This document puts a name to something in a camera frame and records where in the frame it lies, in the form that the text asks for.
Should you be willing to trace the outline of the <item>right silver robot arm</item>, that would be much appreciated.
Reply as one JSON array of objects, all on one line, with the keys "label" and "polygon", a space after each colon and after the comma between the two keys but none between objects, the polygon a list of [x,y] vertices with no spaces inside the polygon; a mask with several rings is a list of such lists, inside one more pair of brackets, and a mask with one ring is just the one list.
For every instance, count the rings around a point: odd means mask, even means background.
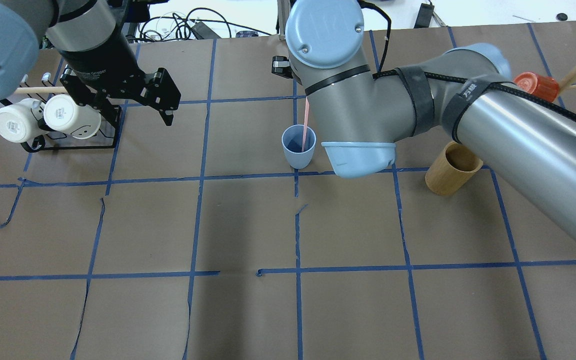
[{"label": "right silver robot arm", "polygon": [[286,19],[291,75],[342,178],[378,173],[396,144],[441,126],[576,240],[576,114],[519,89],[489,43],[371,73],[356,0],[297,0]]}]

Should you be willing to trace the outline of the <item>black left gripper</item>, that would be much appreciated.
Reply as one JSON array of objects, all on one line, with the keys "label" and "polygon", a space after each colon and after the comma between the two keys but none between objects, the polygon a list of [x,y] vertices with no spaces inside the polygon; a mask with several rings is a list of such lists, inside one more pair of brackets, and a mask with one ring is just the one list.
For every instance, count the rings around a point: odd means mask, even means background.
[{"label": "black left gripper", "polygon": [[67,94],[76,104],[98,110],[112,127],[119,127],[119,108],[108,98],[132,100],[150,107],[158,112],[166,126],[173,125],[181,91],[164,67],[144,73],[120,30],[114,30],[95,48],[61,50],[61,55],[70,69],[61,75]]}]

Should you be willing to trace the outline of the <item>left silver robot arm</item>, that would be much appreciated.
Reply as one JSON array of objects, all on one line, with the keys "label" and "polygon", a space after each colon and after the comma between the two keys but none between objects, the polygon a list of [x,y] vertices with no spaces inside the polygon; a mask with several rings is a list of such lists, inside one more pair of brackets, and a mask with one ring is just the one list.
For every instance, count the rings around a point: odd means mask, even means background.
[{"label": "left silver robot arm", "polygon": [[115,119],[110,100],[133,100],[173,123],[181,92],[167,69],[145,73],[105,0],[0,0],[0,100],[38,60],[43,38],[62,55],[61,83],[76,105]]}]

